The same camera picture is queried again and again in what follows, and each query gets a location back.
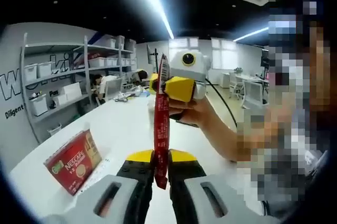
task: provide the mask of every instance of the white chair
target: white chair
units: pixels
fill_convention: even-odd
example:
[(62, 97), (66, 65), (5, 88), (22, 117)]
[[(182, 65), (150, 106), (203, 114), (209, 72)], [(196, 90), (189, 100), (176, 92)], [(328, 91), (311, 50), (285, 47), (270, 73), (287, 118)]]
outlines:
[(234, 73), (230, 73), (230, 98), (235, 95), (237, 99), (240, 98), (240, 92), (243, 90), (242, 79), (237, 77)]
[(242, 108), (263, 109), (269, 105), (268, 103), (266, 104), (263, 103), (261, 83), (243, 81), (243, 86), (244, 86), (244, 97), (241, 104)]

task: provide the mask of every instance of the white wall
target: white wall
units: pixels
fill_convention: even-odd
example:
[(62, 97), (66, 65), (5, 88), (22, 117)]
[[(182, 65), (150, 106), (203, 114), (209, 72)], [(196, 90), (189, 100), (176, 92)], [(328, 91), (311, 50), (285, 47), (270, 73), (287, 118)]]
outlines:
[[(147, 62), (147, 51), (146, 44), (148, 44), (151, 50), (154, 48), (158, 49), (158, 54), (165, 53), (169, 54), (169, 42), (168, 41), (158, 41), (137, 44), (137, 65), (140, 69), (145, 69), (148, 72), (152, 72), (152, 67)], [(237, 44), (237, 56), (239, 67), (247, 74), (251, 72), (261, 73), (262, 68), (260, 67), (262, 49), (255, 46), (248, 46), (243, 44)], [(199, 40), (199, 49), (203, 55), (210, 56), (212, 58), (212, 44), (211, 40)], [(230, 70), (215, 70), (210, 69), (208, 73), (208, 78), (213, 84), (219, 84), (221, 73), (229, 72)]]
[[(0, 40), (0, 155), (4, 168), (11, 170), (22, 158), (38, 146), (25, 111), (5, 116), (10, 109), (23, 104), (20, 88), (19, 55), (24, 33), (28, 43), (76, 42), (83, 43), (96, 33), (93, 30), (54, 23), (20, 23), (10, 25)], [(106, 45), (107, 36), (96, 44)]]

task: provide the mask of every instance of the red snack packet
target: red snack packet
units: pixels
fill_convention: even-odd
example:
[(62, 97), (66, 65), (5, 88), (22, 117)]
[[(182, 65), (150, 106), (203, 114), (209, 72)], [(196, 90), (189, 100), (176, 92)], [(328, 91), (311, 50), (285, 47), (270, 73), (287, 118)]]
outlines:
[(53, 177), (74, 195), (101, 159), (90, 130), (86, 130), (64, 144), (44, 165)]
[(158, 73), (158, 88), (154, 110), (154, 178), (157, 186), (166, 189), (168, 153), (170, 142), (169, 98), (164, 93), (164, 84), (170, 77), (170, 67), (163, 54)]

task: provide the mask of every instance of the shelving unit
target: shelving unit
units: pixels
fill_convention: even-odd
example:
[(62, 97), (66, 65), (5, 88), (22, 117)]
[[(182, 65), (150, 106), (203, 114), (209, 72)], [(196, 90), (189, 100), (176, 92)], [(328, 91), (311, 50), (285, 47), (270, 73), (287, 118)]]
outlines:
[[(128, 56), (129, 54), (134, 53), (134, 51), (128, 51), (128, 50), (122, 50), (121, 47), (121, 39), (118, 38), (118, 47), (119, 48), (113, 48), (113, 47), (106, 47), (106, 46), (99, 46), (99, 45), (88, 45), (87, 43), (87, 37), (84, 37), (83, 43), (68, 43), (68, 42), (50, 42), (50, 43), (35, 43), (35, 44), (27, 44), (27, 33), (24, 34), (24, 42), (21, 49), (20, 54), (20, 76), (21, 76), (21, 89), (22, 89), (22, 97), (23, 102), (25, 106), (25, 111), (28, 117), (28, 121), (32, 127), (33, 133), (36, 137), (36, 140), (38, 143), (42, 143), (43, 139), (40, 139), (40, 137), (37, 134), (37, 127), (39, 125), (39, 122), (42, 122), (46, 118), (52, 116), (53, 114), (60, 112), (61, 110), (65, 109), (66, 107), (69, 107), (70, 105), (73, 105), (81, 100), (84, 100), (86, 98), (89, 99), (91, 109), (93, 109), (93, 102), (91, 99), (91, 85), (90, 85), (90, 72), (91, 71), (99, 71), (99, 70), (109, 70), (109, 69), (119, 69), (120, 76), (122, 76), (122, 72), (127, 71), (128, 67), (131, 66), (121, 66), (119, 64), (118, 66), (104, 66), (104, 67), (93, 67), (90, 68), (88, 64), (88, 53), (91, 52), (98, 52), (103, 57), (107, 57), (110, 55), (118, 55), (118, 61), (121, 61), (122, 55)], [(69, 71), (58, 73), (58, 74), (52, 74), (47, 77), (37, 78), (33, 81), (26, 82), (25, 80), (25, 72), (24, 72), (24, 66), (25, 66), (25, 58), (30, 56), (37, 56), (37, 55), (46, 55), (46, 54), (56, 54), (56, 53), (62, 53), (67, 52), (70, 55), (70, 60), (74, 62), (74, 53), (83, 53), (84, 55), (84, 67), (80, 69), (74, 68), (74, 63), (71, 63), (71, 68)], [(56, 77), (60, 76), (67, 76), (67, 75), (75, 75), (79, 73), (85, 74), (85, 86), (86, 86), (86, 93), (83, 94), (81, 97), (76, 98), (74, 100), (69, 101), (66, 104), (60, 105), (54, 109), (50, 109), (47, 112), (41, 114), (40, 116), (34, 116), (31, 113), (31, 108), (29, 105), (29, 98), (27, 96), (27, 87), (32, 86), (34, 84), (38, 84), (41, 82), (45, 82), (51, 79), (55, 79)]]

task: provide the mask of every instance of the nescafe box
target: nescafe box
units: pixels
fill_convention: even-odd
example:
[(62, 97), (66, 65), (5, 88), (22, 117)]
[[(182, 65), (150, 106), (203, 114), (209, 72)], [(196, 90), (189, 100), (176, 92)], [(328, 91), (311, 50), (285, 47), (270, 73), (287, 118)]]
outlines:
[(90, 130), (64, 144), (44, 165), (53, 177), (74, 195), (102, 160)]

